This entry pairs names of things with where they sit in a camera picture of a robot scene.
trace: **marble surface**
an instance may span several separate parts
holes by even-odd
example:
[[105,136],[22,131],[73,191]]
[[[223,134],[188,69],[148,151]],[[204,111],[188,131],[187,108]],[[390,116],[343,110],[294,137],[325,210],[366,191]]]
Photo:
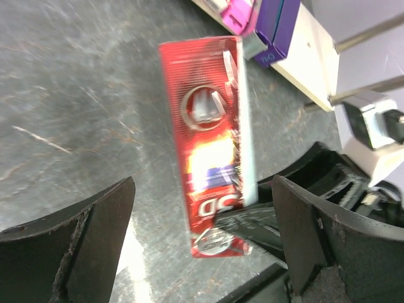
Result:
[[[215,302],[271,262],[193,259],[157,45],[227,34],[187,0],[0,2],[0,230],[133,176],[136,198],[111,302]],[[315,141],[333,114],[247,64],[257,178]]]

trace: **printed logo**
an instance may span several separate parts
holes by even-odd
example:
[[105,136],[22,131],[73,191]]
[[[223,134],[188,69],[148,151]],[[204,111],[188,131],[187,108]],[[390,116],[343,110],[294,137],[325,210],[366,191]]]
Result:
[[190,128],[207,131],[217,127],[226,114],[226,103],[212,86],[192,89],[182,102],[182,118]]
[[228,194],[224,197],[213,198],[202,202],[198,209],[198,216],[207,217],[226,210],[231,210],[233,205],[231,202],[237,200],[239,196],[237,194]]
[[195,243],[202,254],[214,256],[230,248],[233,238],[233,235],[220,229],[208,229],[196,240]]
[[264,58],[262,58],[261,61],[263,63],[267,63],[267,62],[272,62],[274,59],[275,59],[275,55],[270,52],[268,55],[266,55]]

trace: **purple box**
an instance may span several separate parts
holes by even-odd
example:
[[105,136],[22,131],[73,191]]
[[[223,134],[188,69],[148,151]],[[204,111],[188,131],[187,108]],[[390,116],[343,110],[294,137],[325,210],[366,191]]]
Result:
[[300,0],[262,0],[255,33],[267,49],[254,56],[262,67],[287,57],[299,6]]

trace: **metal rod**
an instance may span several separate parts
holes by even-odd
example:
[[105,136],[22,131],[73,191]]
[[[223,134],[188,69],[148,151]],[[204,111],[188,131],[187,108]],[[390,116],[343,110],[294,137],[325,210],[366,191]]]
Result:
[[368,28],[367,30],[364,30],[361,33],[358,33],[348,39],[345,39],[340,43],[335,44],[335,50],[337,51],[337,53],[340,54],[343,51],[350,49],[351,47],[357,44],[361,44],[366,40],[369,40],[377,35],[380,35],[381,33],[387,32],[388,30],[391,30],[392,28],[397,27],[401,24],[404,24],[404,13],[392,19],[389,19],[385,22],[377,24],[374,27]]
[[337,93],[336,95],[330,96],[328,100],[330,101],[332,106],[336,106],[342,103],[344,99],[368,90],[372,90],[378,93],[384,93],[390,90],[396,90],[401,87],[404,87],[404,74],[396,78],[373,83],[344,93]]

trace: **gray countertop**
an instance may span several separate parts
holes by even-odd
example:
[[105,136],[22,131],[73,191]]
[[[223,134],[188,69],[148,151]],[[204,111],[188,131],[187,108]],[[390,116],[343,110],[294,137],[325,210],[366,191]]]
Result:
[[[271,258],[193,259],[157,45],[225,35],[188,0],[0,3],[0,230],[123,177],[136,197],[111,302],[215,302]],[[273,70],[247,64],[258,178],[315,141],[333,114]]]

